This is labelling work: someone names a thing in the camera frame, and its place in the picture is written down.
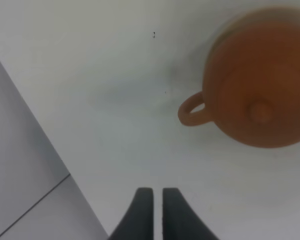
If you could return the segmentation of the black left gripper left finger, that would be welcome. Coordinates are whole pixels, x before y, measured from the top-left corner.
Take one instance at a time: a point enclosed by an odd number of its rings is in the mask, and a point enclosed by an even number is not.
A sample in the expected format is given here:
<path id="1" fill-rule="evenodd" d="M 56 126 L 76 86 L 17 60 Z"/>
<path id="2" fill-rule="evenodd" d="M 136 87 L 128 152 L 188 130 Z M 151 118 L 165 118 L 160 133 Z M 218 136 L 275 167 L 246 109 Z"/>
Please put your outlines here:
<path id="1" fill-rule="evenodd" d="M 154 193 L 138 188 L 125 215 L 109 236 L 110 240 L 152 240 L 154 238 Z"/>

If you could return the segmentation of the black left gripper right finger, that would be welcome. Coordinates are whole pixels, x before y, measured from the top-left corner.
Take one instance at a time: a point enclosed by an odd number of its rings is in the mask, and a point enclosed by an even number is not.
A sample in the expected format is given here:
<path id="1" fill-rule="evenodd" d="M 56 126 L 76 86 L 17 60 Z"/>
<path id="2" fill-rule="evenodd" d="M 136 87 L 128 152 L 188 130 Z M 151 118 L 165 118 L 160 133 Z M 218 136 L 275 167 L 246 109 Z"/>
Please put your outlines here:
<path id="1" fill-rule="evenodd" d="M 178 188 L 162 190 L 162 235 L 164 240 L 217 239 Z"/>

